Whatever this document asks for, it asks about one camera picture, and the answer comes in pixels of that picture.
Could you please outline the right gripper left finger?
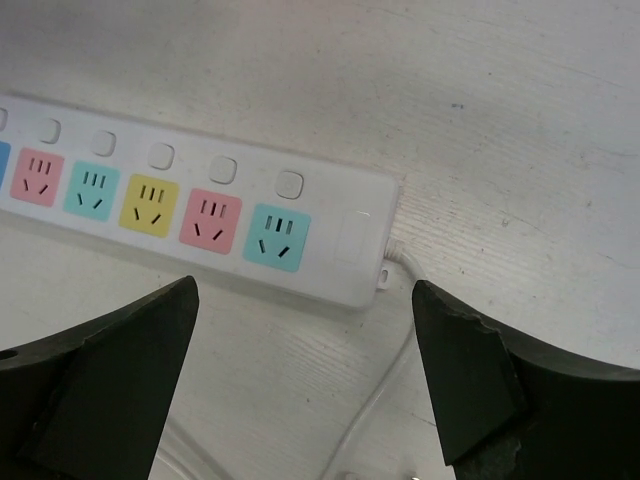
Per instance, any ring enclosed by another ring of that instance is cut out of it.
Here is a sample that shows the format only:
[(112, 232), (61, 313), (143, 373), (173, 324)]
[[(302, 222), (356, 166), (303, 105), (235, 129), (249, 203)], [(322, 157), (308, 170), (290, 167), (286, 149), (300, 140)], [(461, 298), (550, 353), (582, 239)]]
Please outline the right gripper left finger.
[(186, 276), (3, 350), (2, 478), (148, 478), (198, 308)]

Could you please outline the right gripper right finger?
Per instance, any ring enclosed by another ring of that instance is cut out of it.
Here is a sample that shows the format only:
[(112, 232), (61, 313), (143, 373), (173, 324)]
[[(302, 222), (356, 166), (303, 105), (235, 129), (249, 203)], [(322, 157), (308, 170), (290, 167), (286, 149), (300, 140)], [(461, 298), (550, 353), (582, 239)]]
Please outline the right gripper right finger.
[(639, 373), (538, 340), (433, 283), (412, 292), (444, 462), (459, 479), (635, 479)]

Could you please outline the white multicolour power strip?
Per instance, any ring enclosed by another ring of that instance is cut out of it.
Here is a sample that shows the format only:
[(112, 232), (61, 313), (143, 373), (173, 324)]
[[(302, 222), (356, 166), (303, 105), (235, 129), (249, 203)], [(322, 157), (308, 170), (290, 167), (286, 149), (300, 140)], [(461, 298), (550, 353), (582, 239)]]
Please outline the white multicolour power strip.
[(1, 99), (1, 208), (360, 309), (385, 283), (386, 174), (40, 101)]

